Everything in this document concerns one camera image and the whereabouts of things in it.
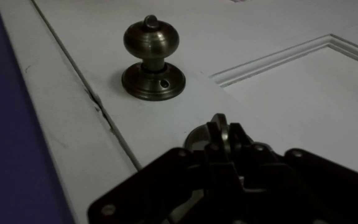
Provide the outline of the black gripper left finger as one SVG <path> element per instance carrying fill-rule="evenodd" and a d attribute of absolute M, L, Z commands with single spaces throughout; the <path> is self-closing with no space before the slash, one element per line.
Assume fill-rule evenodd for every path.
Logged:
<path fill-rule="evenodd" d="M 210 133 L 218 125 L 208 122 Z M 220 140 L 202 150 L 184 150 L 185 164 L 173 175 L 177 196 L 168 213 L 172 224 L 246 224 L 244 191 L 238 169 Z"/>

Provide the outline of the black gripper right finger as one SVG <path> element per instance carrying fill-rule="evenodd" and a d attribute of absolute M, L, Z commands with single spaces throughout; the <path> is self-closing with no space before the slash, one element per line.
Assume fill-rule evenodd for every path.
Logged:
<path fill-rule="evenodd" d="M 295 169 L 269 144 L 253 140 L 239 123 L 229 133 L 231 157 L 264 224 L 310 224 L 311 193 Z"/>

